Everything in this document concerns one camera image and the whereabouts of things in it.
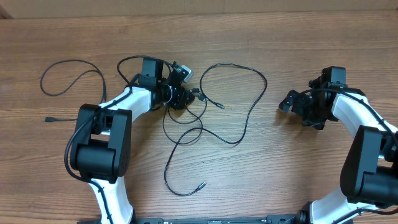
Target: wood grain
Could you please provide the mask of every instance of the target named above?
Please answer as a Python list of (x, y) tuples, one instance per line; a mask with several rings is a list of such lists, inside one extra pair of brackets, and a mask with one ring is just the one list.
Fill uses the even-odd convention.
[(396, 10), (398, 0), (0, 0), (15, 19)]
[[(130, 55), (153, 55), (187, 65), (196, 75), (218, 62), (256, 68), (269, 86), (253, 110), (244, 141), (229, 146), (209, 134), (178, 147), (169, 183), (191, 197), (176, 197), (164, 185), (163, 169), (173, 144), (162, 132), (163, 111), (142, 115), (133, 124), (126, 185), (138, 217), (263, 217), (295, 213), (305, 202), (324, 197), (339, 185), (341, 166), (352, 143), (341, 123), (324, 131), (303, 128), (300, 118), (277, 109), (291, 89), (331, 65), (347, 68), (347, 82), (362, 89), (388, 122), (398, 125), (398, 12), (314, 12), (208, 16), (103, 17), (0, 21), (0, 223), (75, 223), (100, 216), (87, 184), (72, 179), (63, 152), (74, 122), (44, 123), (42, 118), (73, 118), (83, 103), (98, 103), (101, 79), (81, 78), (66, 94), (44, 95), (42, 72), (69, 58), (93, 62), (104, 73), (109, 99), (123, 80), (116, 64)], [(88, 66), (54, 67), (44, 88), (66, 88)], [(122, 71), (140, 72), (139, 60)], [(205, 93), (226, 106), (209, 105), (206, 128), (234, 140), (264, 83), (255, 73), (217, 68), (203, 79)], [(199, 113), (204, 105), (191, 105)], [(179, 120), (191, 119), (187, 112)], [(198, 124), (166, 121), (177, 139)], [(358, 223), (397, 223), (398, 216), (365, 215)]]

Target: white robotic arm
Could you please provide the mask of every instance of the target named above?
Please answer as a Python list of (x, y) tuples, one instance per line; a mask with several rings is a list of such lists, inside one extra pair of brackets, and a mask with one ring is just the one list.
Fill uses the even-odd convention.
[[(102, 103), (99, 106), (104, 107), (114, 100), (118, 100), (124, 95), (129, 94), (130, 88), (126, 87), (119, 96), (115, 99)], [(132, 120), (134, 122), (141, 114), (146, 113), (150, 110), (152, 93), (145, 88), (133, 87), (132, 94), (129, 95), (122, 102), (110, 107), (110, 110), (131, 110)], [(102, 131), (101, 134), (110, 135), (110, 131)], [(127, 197), (126, 185), (124, 183), (124, 177), (118, 177), (114, 184), (110, 184), (107, 180), (92, 179), (92, 181), (99, 184), (103, 190), (108, 203), (108, 209), (111, 214), (113, 223), (129, 224), (133, 218), (134, 210), (132, 205), (129, 203)], [(101, 210), (101, 224), (110, 224), (107, 219), (106, 210), (104, 206), (104, 200), (100, 192), (98, 192), (97, 186), (89, 184), (93, 189), (95, 197), (97, 198), (99, 209)]]
[[(193, 72), (184, 65), (167, 64), (173, 70), (168, 78), (162, 79), (164, 63), (168, 62), (144, 58), (142, 75), (137, 75), (138, 86), (125, 87), (109, 102), (80, 108), (76, 128), (94, 119), (76, 136), (70, 161), (72, 168), (80, 171), (82, 179), (91, 181), (89, 185), (101, 210), (101, 220), (89, 223), (129, 224), (134, 219), (123, 177), (129, 165), (131, 123), (150, 111), (154, 104), (168, 103), (180, 110), (195, 99), (181, 86), (182, 82), (189, 81)], [(91, 139), (90, 134), (109, 135), (109, 141)]]
[[(359, 94), (351, 95), (369, 104), (368, 99), (365, 96)], [(385, 131), (385, 129), (379, 124), (379, 122), (375, 119), (375, 117), (367, 108), (348, 96), (337, 94), (333, 102), (333, 107), (331, 111), (333, 113), (333, 116), (339, 119), (344, 124), (352, 137), (355, 137), (357, 130), (361, 125), (375, 127), (380, 131)], [(397, 131), (397, 128), (395, 126), (387, 122), (384, 123), (391, 129), (392, 132), (395, 133)], [(332, 193), (328, 194), (323, 199), (311, 203), (311, 223), (330, 224), (333, 223), (333, 221), (337, 220), (339, 217), (343, 217), (346, 214), (357, 210), (357, 208), (377, 209), (375, 205), (370, 205), (367, 203), (349, 203), (347, 197), (342, 193), (340, 187), (338, 187), (336, 190), (332, 191)], [(345, 221), (357, 215), (358, 213), (355, 213), (353, 216), (344, 219), (340, 223), (344, 223)]]

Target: table surface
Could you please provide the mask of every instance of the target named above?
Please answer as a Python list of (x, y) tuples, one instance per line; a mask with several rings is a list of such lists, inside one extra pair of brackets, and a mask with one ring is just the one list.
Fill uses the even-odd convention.
[[(341, 167), (352, 143), (342, 123), (323, 131), (301, 127), (300, 118), (278, 110), (289, 90), (306, 90), (309, 80), (331, 65), (347, 68), (347, 83), (367, 94), (388, 122), (398, 125), (398, 12), (303, 12), (207, 16), (141, 16), (0, 21), (0, 223), (76, 223), (100, 217), (89, 186), (71, 178), (63, 166), (65, 145), (75, 122), (45, 123), (42, 118), (75, 118), (84, 103), (97, 104), (101, 79), (87, 74), (65, 94), (44, 95), (42, 72), (58, 60), (88, 60), (103, 72), (108, 98), (125, 83), (116, 64), (130, 55), (152, 55), (187, 65), (195, 75), (214, 63), (253, 67), (268, 79), (253, 109), (241, 144), (230, 146), (205, 133), (178, 147), (169, 184), (190, 197), (171, 194), (163, 170), (174, 144), (162, 131), (163, 109), (132, 124), (131, 160), (126, 178), (138, 217), (264, 217), (296, 213), (307, 201), (339, 186)], [(131, 78), (141, 61), (122, 71)], [(44, 80), (51, 93), (64, 90), (88, 65), (54, 67)], [(203, 89), (221, 110), (209, 105), (204, 126), (234, 140), (264, 88), (255, 73), (216, 68)], [(193, 112), (203, 109), (196, 100)], [(172, 112), (180, 121), (186, 111)], [(178, 139), (198, 123), (182, 126), (166, 119)], [(396, 223), (398, 216), (365, 215), (358, 223)]]

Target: black cable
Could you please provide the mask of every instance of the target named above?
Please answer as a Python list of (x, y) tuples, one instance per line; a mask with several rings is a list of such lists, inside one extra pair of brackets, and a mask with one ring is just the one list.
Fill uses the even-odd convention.
[(338, 224), (344, 220), (346, 220), (347, 218), (352, 217), (355, 214), (359, 214), (362, 215), (363, 212), (370, 212), (370, 213), (374, 213), (374, 214), (378, 214), (378, 215), (395, 215), (398, 213), (398, 208), (391, 210), (391, 211), (379, 211), (379, 210), (373, 210), (373, 209), (368, 209), (368, 208), (357, 208), (356, 210), (347, 213), (346, 215), (340, 217), (339, 219), (333, 221), (331, 224)]
[[(147, 55), (134, 55), (134, 56), (126, 57), (126, 58), (120, 60), (120, 62), (118, 63), (117, 68), (118, 68), (119, 74), (121, 74), (121, 72), (120, 72), (120, 64), (122, 64), (123, 62), (125, 62), (125, 61), (127, 61), (127, 60), (134, 59), (134, 58), (161, 60), (161, 59), (159, 59), (159, 58), (152, 57), (152, 56), (147, 56)], [(169, 62), (167, 62), (167, 61), (165, 61), (165, 60), (161, 60), (161, 61), (163, 61), (163, 63), (166, 64), (167, 68), (169, 69), (169, 74), (172, 73), (171, 68), (170, 68), (170, 66), (171, 66), (172, 64), (169, 63)], [(123, 76), (122, 78), (124, 79), (124, 81), (128, 82), (128, 80), (126, 79), (126, 77)]]
[[(197, 116), (197, 115), (195, 115), (194, 113), (192, 113), (192, 112), (187, 108), (186, 105), (185, 105), (185, 109), (186, 109), (190, 114), (192, 114), (194, 117), (196, 117), (196, 118), (195, 118), (194, 120), (192, 120), (192, 121), (189, 121), (189, 122), (179, 122), (179, 121), (177, 121), (176, 119), (174, 119), (174, 118), (172, 117), (172, 115), (170, 114), (170, 106), (169, 106), (169, 105), (167, 105), (166, 109), (164, 110), (163, 122), (162, 122), (163, 132), (164, 132), (164, 134), (166, 135), (166, 137), (167, 137), (170, 141), (172, 141), (174, 144), (176, 144), (177, 142), (174, 141), (172, 138), (170, 138), (170, 136), (167, 134), (166, 129), (165, 129), (165, 127), (164, 127), (166, 112), (169, 112), (169, 117), (170, 117), (170, 119), (171, 119), (172, 121), (176, 122), (177, 124), (192, 124), (192, 123), (194, 123), (195, 121), (198, 121), (198, 120), (199, 120), (199, 122), (200, 122), (200, 127), (203, 128), (203, 123), (202, 123), (202, 121), (201, 121), (200, 118), (203, 116), (203, 114), (205, 113), (205, 111), (206, 111), (206, 109), (207, 109), (207, 101), (205, 101), (205, 109), (202, 111), (202, 113), (201, 113), (199, 116)], [(197, 140), (197, 139), (200, 137), (201, 132), (202, 132), (202, 130), (200, 130), (198, 136), (197, 136), (196, 138), (192, 139), (191, 141), (183, 142), (183, 143), (179, 143), (179, 144), (190, 144), (191, 142)]]
[[(83, 72), (82, 74), (80, 74), (80, 75), (68, 86), (68, 88), (66, 88), (65, 90), (63, 90), (63, 91), (60, 92), (60, 93), (55, 93), (55, 94), (53, 94), (53, 93), (48, 93), (48, 92), (46, 92), (46, 91), (44, 90), (44, 88), (43, 88), (43, 79), (44, 79), (45, 74), (46, 74), (52, 67), (54, 67), (55, 65), (58, 65), (58, 64), (61, 64), (61, 63), (65, 63), (65, 62), (82, 62), (82, 63), (86, 63), (86, 64), (89, 64), (89, 65), (93, 66), (93, 67), (95, 68), (95, 70), (91, 69), (91, 70), (87, 70), (87, 71)], [(89, 73), (89, 72), (96, 72), (96, 73), (98, 73), (98, 74), (101, 76), (102, 82), (103, 82), (103, 92), (102, 92), (102, 97), (101, 97), (101, 100), (99, 101), (99, 103), (105, 102), (105, 101), (106, 101), (106, 84), (105, 84), (104, 75), (101, 73), (101, 71), (99, 70), (99, 68), (97, 68), (97, 66), (95, 66), (95, 65), (94, 65), (93, 63), (91, 63), (91, 62), (87, 62), (86, 60), (70, 59), (70, 60), (62, 60), (62, 61), (53, 63), (52, 65), (50, 65), (50, 66), (44, 71), (44, 73), (43, 73), (43, 75), (42, 75), (42, 78), (40, 79), (40, 89), (43, 91), (44, 94), (46, 94), (46, 95), (48, 95), (48, 96), (60, 96), (60, 95), (64, 94), (66, 91), (68, 91), (68, 90), (76, 83), (76, 81), (77, 81), (80, 77), (82, 77), (83, 75), (85, 75), (85, 74), (87, 74), (87, 73)]]
[[(212, 102), (214, 105), (216, 105), (217, 107), (224, 108), (224, 106), (223, 106), (222, 104), (217, 103), (217, 102), (214, 102), (214, 101), (212, 101), (211, 99), (209, 99), (209, 98), (204, 94), (203, 88), (201, 87), (201, 85), (202, 85), (202, 84), (201, 84), (201, 81), (202, 81), (203, 77), (205, 76), (205, 74), (206, 74), (208, 71), (210, 71), (210, 70), (213, 69), (213, 68), (216, 68), (216, 67), (223, 67), (223, 66), (238, 67), (238, 68), (242, 68), (242, 69), (251, 70), (251, 71), (256, 72), (258, 75), (260, 75), (261, 78), (264, 79), (264, 82), (265, 82), (264, 90), (261, 92), (261, 94), (259, 95), (259, 97), (257, 97), (257, 99), (254, 101), (253, 105), (251, 106), (251, 108), (250, 108), (250, 110), (249, 110), (249, 113), (248, 113), (248, 116), (247, 116), (247, 118), (246, 118), (246, 123), (245, 123), (245, 125), (244, 125), (244, 131), (243, 131), (242, 137), (241, 137), (239, 140), (237, 140), (237, 141), (235, 141), (235, 142), (230, 142), (230, 141), (224, 140), (223, 138), (219, 137), (217, 134), (215, 134), (215, 133), (213, 133), (213, 132), (211, 132), (211, 131), (209, 131), (209, 130), (203, 128), (203, 125), (202, 125), (200, 128), (191, 128), (191, 129), (189, 129), (188, 131), (186, 131), (185, 133), (183, 133), (183, 134), (181, 135), (180, 139), (175, 143), (175, 146), (174, 146), (174, 148), (173, 148), (173, 151), (172, 151), (172, 153), (170, 154), (169, 160), (167, 161), (166, 166), (165, 166), (165, 168), (164, 168), (164, 182), (165, 182), (165, 185), (166, 185), (166, 187), (168, 188), (169, 191), (171, 191), (173, 194), (175, 194), (175, 195), (177, 195), (177, 196), (182, 196), (182, 197), (184, 197), (184, 196), (193, 195), (194, 193), (196, 193), (196, 192), (198, 192), (199, 190), (201, 190), (202, 188), (204, 188), (205, 185), (206, 185), (206, 182), (202, 182), (193, 192), (190, 192), (189, 194), (180, 194), (180, 193), (177, 193), (177, 192), (175, 192), (174, 190), (172, 190), (172, 189), (170, 188), (170, 186), (168, 185), (168, 183), (167, 183), (167, 169), (169, 168), (170, 162), (171, 162), (171, 160), (172, 160), (172, 157), (173, 157), (173, 155), (174, 155), (174, 152), (175, 152), (177, 146), (178, 146), (179, 144), (181, 144), (181, 143), (180, 143), (181, 139), (182, 139), (185, 135), (187, 135), (188, 133), (190, 133), (190, 132), (192, 132), (192, 131), (194, 131), (194, 130), (199, 129), (200, 131), (206, 131), (206, 132), (208, 132), (208, 133), (214, 135), (215, 137), (217, 137), (218, 139), (220, 139), (221, 141), (223, 141), (223, 142), (225, 142), (225, 143), (228, 143), (228, 144), (238, 144), (238, 143), (240, 143), (240, 142), (243, 140), (243, 138), (244, 138), (244, 136), (245, 136), (245, 134), (246, 134), (246, 130), (247, 130), (247, 128), (248, 128), (248, 122), (249, 122), (249, 117), (250, 117), (251, 111), (253, 110), (254, 106), (255, 106), (255, 105), (257, 104), (257, 102), (262, 98), (262, 96), (264, 95), (264, 93), (265, 93), (266, 90), (267, 90), (267, 86), (268, 86), (267, 78), (266, 78), (261, 72), (257, 71), (256, 69), (250, 68), (250, 67), (245, 67), (245, 66), (242, 66), (242, 65), (236, 65), (236, 64), (233, 64), (233, 63), (217, 63), (217, 64), (212, 65), (212, 66), (210, 66), (209, 68), (207, 68), (207, 69), (205, 70), (205, 72), (203, 72), (203, 75), (202, 75), (201, 78), (200, 78), (200, 91), (201, 91), (202, 95), (205, 97), (205, 100), (206, 100), (206, 101), (208, 100), (208, 101)], [(193, 113), (191, 113), (191, 114), (194, 115), (195, 117), (197, 117), (197, 120), (199, 120), (199, 121), (201, 122), (201, 124), (202, 124), (202, 121), (201, 121), (201, 119), (200, 119), (198, 116), (196, 116), (196, 115), (193, 114)]]

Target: cable connector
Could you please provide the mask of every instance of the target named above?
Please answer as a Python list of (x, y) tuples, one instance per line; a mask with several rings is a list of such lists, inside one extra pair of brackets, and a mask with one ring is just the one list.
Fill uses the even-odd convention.
[(201, 184), (198, 186), (198, 190), (204, 188), (204, 187), (206, 186), (206, 184), (207, 184), (206, 182), (201, 183)]
[(203, 102), (206, 102), (206, 101), (207, 101), (207, 98), (204, 97), (202, 94), (201, 94), (200, 96), (198, 96), (198, 99), (199, 99), (200, 101), (203, 101)]
[(221, 108), (221, 109), (225, 109), (225, 106), (222, 105), (221, 103), (216, 103), (216, 106), (219, 107), (219, 108)]
[(193, 89), (191, 89), (191, 92), (192, 93), (200, 93), (200, 90), (199, 90), (199, 88), (193, 88)]
[(76, 121), (76, 118), (73, 119), (57, 119), (53, 117), (45, 117), (42, 119), (44, 122), (55, 122), (55, 121)]
[(54, 122), (57, 121), (57, 119), (53, 118), (53, 117), (45, 117), (42, 119), (42, 121), (44, 122)]

